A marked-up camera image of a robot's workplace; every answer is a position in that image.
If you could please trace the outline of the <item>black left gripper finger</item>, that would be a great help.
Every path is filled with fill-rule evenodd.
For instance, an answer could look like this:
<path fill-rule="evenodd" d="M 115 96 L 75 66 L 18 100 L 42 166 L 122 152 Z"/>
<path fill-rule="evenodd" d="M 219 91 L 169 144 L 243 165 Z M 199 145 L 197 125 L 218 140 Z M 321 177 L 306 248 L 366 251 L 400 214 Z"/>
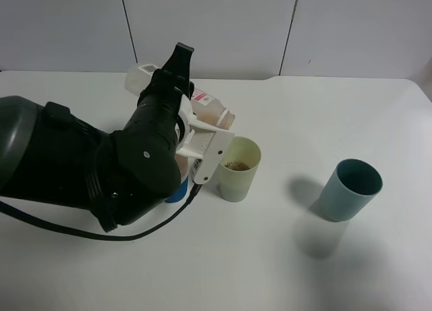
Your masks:
<path fill-rule="evenodd" d="M 151 89 L 173 86 L 188 97 L 190 82 L 190 64 L 193 47 L 177 43 L 170 58 L 162 68 L 157 69 L 151 79 Z"/>

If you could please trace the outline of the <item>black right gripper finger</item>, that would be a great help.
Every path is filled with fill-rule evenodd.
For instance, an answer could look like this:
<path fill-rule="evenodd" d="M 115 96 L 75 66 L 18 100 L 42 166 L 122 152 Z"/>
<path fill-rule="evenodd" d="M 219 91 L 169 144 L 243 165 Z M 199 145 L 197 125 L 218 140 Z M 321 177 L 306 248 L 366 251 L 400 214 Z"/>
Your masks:
<path fill-rule="evenodd" d="M 188 98 L 192 98 L 192 95 L 194 93 L 194 83 L 193 82 L 189 82 L 189 93 L 188 93 Z"/>

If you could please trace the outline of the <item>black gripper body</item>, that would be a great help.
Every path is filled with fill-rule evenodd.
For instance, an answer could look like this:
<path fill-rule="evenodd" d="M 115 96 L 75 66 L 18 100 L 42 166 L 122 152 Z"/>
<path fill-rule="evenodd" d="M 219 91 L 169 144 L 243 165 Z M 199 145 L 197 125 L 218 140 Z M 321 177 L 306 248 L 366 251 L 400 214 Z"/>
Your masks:
<path fill-rule="evenodd" d="M 177 88 L 147 88 L 140 93 L 137 108 L 124 127 L 124 131 L 140 131 L 156 135 L 166 141 L 168 149 L 176 149 L 181 132 L 176 132 L 182 92 Z"/>

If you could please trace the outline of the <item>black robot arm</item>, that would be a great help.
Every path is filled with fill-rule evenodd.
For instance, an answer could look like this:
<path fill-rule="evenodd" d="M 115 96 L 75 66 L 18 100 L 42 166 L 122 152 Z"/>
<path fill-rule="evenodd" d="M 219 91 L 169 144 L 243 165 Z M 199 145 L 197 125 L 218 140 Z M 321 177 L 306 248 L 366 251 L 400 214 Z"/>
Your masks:
<path fill-rule="evenodd" d="M 1 99 L 1 196 L 90 211 L 103 232 L 44 221 L 6 203 L 1 212 L 48 231 L 114 242 L 129 225 L 170 197 L 181 184 L 175 160 L 191 97 L 193 48 L 178 43 L 140 93 L 122 130 L 103 132 L 57 103 L 20 96 Z"/>

